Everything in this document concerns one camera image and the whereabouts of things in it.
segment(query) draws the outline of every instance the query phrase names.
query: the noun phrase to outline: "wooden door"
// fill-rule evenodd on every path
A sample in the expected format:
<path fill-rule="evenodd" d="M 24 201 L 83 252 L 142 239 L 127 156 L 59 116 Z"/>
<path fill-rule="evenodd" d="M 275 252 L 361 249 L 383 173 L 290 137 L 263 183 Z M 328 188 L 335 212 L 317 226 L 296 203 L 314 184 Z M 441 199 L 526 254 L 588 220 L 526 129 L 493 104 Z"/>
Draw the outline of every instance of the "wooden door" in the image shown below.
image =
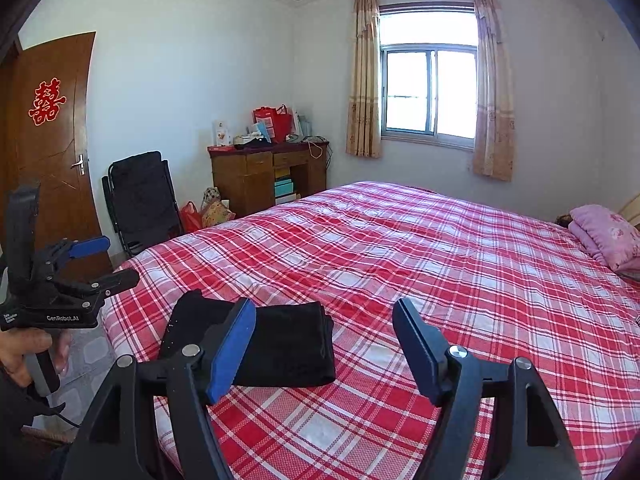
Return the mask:
<path fill-rule="evenodd" d="M 14 61 L 20 56 L 21 51 L 20 43 L 16 41 L 9 47 L 9 51 L 0 63 L 0 247 L 4 247 L 4 205 L 7 193 L 11 190 L 6 164 L 6 121 L 11 97 L 10 88 L 14 74 Z"/>
<path fill-rule="evenodd" d="M 24 50 L 14 61 L 7 110 L 9 188 L 40 182 L 36 248 L 100 236 L 86 152 L 86 85 L 95 33 Z M 66 278 L 90 280 L 112 267 L 107 253 L 71 262 Z"/>

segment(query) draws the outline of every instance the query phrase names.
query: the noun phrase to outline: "red plaid bedsheet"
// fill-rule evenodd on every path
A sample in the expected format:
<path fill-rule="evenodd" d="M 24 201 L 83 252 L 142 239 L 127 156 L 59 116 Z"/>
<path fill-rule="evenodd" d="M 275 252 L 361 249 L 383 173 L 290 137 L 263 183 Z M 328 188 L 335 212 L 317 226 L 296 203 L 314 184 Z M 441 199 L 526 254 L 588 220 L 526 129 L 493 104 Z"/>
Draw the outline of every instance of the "red plaid bedsheet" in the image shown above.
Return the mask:
<path fill-rule="evenodd" d="M 154 247 L 126 263 L 135 290 L 104 309 L 118 355 L 156 357 L 190 289 L 259 305 L 320 301 L 334 321 L 335 383 L 238 388 L 210 409 L 243 480 L 410 479 L 438 410 L 417 394 L 391 324 L 409 297 L 480 358 L 528 356 L 601 479 L 640 430 L 640 285 L 600 266 L 566 229 L 425 190 L 361 182 Z M 479 479 L 485 399 L 466 477 Z M 163 449 L 177 463 L 167 403 Z"/>

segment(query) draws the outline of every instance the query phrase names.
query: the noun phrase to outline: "hand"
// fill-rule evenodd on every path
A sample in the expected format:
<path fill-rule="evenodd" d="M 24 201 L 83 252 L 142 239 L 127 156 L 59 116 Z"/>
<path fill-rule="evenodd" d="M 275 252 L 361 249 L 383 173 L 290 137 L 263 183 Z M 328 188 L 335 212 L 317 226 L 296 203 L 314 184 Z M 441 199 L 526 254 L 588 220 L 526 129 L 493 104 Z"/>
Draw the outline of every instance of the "hand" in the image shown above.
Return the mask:
<path fill-rule="evenodd" d="M 58 373 L 66 373 L 70 342 L 71 335 L 67 330 L 60 334 L 56 342 L 57 348 L 52 360 Z M 7 332 L 0 332 L 0 362 L 9 377 L 18 386 L 25 388 L 31 384 L 32 379 L 24 363 L 24 355 L 44 352 L 52 343 L 51 336 L 39 328 L 12 328 Z"/>

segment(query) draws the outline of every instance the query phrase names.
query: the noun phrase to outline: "window frame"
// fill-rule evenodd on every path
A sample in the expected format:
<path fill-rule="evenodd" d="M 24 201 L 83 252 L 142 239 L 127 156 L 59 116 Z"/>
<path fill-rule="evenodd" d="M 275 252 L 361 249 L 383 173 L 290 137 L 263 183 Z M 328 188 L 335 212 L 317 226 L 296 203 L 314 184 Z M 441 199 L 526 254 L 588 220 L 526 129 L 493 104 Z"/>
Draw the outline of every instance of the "window frame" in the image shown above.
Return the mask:
<path fill-rule="evenodd" d="M 474 12 L 474 8 L 472 4 L 467 4 L 464 7 L 464 4 L 452 4 L 452 6 L 446 6 L 446 4 L 436 4 L 433 6 L 425 6 L 419 4 L 405 4 L 402 7 L 396 6 L 388 6 L 384 10 L 381 9 L 381 14 L 400 14 L 401 12 L 429 12 L 429 11 L 447 11 L 447 12 Z M 476 60 L 476 77 L 478 76 L 478 48 L 473 45 L 461 45 L 461 44 L 452 44 L 452 43 L 401 43 L 401 44 L 390 44 L 390 45 L 381 45 L 380 46 L 380 65 L 382 68 L 382 137 L 384 139 L 393 139 L 393 140 L 408 140 L 411 142 L 423 142 L 426 144 L 436 144 L 438 146 L 449 146 L 452 148 L 462 148 L 466 150 L 472 150 L 474 148 L 476 139 L 475 136 L 471 139 L 468 137 L 459 137 L 453 136 L 449 134 L 439 134 L 438 133 L 438 52 L 440 51 L 448 51 L 448 52 L 467 52 L 470 54 L 474 54 L 474 58 Z M 405 130 L 401 128 L 390 128 L 386 127 L 386 101 L 387 101 L 387 93 L 386 89 L 388 87 L 387 84 L 387 57 L 389 53 L 395 52 L 424 52 L 427 57 L 427 118 L 425 122 L 425 131 L 420 130 Z M 435 67 L 432 66 L 432 52 L 435 53 L 434 57 L 436 59 Z M 433 118 L 433 131 L 430 131 L 431 127 L 431 99 L 432 99 L 432 89 L 431 89 L 431 78 L 433 76 L 433 71 L 436 73 L 436 85 L 433 89 L 435 92 L 435 110 L 434 110 L 434 118 Z"/>

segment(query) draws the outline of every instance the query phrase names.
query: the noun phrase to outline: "red plastic bag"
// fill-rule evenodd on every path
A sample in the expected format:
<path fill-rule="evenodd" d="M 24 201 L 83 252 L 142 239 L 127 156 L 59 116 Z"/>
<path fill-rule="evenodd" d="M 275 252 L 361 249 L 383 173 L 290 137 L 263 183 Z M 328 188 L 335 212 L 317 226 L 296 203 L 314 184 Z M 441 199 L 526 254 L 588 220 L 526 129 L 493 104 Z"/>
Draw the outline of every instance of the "red plastic bag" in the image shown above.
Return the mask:
<path fill-rule="evenodd" d="M 284 142 L 291 133 L 293 115 L 287 112 L 285 105 L 282 105 L 277 110 L 267 106 L 254 110 L 254 123 L 257 123 L 258 120 L 264 121 L 270 137 L 272 136 L 271 133 L 273 133 L 276 142 Z"/>
<path fill-rule="evenodd" d="M 194 233 L 202 229 L 202 217 L 193 202 L 187 202 L 187 205 L 180 209 L 180 220 L 187 233 Z"/>

